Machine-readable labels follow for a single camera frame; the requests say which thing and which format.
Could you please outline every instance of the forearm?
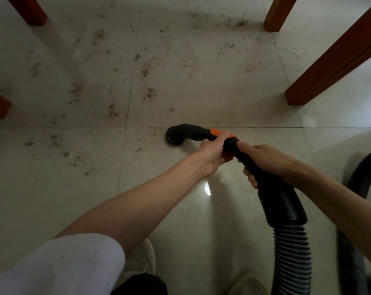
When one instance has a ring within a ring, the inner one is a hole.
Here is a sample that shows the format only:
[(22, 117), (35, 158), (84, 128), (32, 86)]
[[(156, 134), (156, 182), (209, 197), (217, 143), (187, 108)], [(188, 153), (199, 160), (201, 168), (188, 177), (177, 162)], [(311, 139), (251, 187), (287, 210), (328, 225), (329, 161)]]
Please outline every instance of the forearm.
[(295, 172), (297, 187), (371, 262), (371, 203), (311, 166)]
[(206, 176), (204, 168), (198, 154), (190, 155), (158, 177), (93, 208), (57, 237), (100, 233), (117, 240), (129, 255)]

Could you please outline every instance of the vacuum hose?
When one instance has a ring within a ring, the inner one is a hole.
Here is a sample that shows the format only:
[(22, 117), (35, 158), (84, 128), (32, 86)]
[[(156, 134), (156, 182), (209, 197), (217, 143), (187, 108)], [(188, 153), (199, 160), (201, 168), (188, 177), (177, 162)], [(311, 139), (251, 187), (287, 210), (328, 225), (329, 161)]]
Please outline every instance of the vacuum hose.
[[(362, 198), (367, 198), (371, 185), (371, 153), (356, 167), (347, 187)], [(367, 295), (365, 257), (347, 236), (337, 230), (337, 258), (341, 293), (345, 295)]]
[[(166, 141), (181, 145), (185, 139), (213, 141), (221, 131), (190, 124), (172, 126)], [(274, 229), (274, 277), (272, 295), (310, 294), (311, 256), (303, 225), (307, 216), (292, 186), (277, 175), (263, 171), (237, 147), (238, 139), (230, 134), (224, 151), (239, 159), (258, 182), (258, 196), (267, 223)]]

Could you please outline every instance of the person's right arm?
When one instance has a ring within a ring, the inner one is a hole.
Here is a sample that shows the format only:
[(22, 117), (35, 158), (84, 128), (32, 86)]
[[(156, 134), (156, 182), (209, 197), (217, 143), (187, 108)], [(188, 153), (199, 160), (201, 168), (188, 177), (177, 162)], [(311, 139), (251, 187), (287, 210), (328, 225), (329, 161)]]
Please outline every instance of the person's right arm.
[[(250, 146), (239, 141), (238, 147), (260, 168), (302, 191), (371, 262), (370, 202), (316, 168), (268, 145)], [(246, 168), (244, 173), (257, 188), (255, 177)]]

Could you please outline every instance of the vacuum handle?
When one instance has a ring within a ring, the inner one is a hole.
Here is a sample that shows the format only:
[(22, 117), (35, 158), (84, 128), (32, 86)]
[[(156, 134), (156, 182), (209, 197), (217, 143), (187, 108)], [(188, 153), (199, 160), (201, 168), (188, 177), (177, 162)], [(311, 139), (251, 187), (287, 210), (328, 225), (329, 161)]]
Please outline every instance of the vacuum handle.
[[(173, 145), (181, 145), (184, 140), (191, 139), (214, 141), (222, 131), (207, 129), (190, 124), (180, 124), (168, 129), (166, 139)], [(239, 150), (239, 141), (233, 134), (224, 142), (224, 151), (239, 159), (255, 176), (258, 182), (258, 196), (265, 212), (267, 223), (273, 227), (282, 225), (303, 225), (307, 216), (296, 195), (294, 188), (281, 180), (277, 175), (270, 174), (256, 165), (252, 158)]]

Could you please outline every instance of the white sleeve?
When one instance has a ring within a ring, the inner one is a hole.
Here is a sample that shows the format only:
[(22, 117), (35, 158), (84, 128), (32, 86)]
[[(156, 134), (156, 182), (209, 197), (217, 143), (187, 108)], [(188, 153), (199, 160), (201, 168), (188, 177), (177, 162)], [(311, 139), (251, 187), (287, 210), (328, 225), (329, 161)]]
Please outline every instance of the white sleeve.
[(43, 243), (0, 274), (0, 294), (110, 294), (125, 254), (101, 234), (76, 234)]

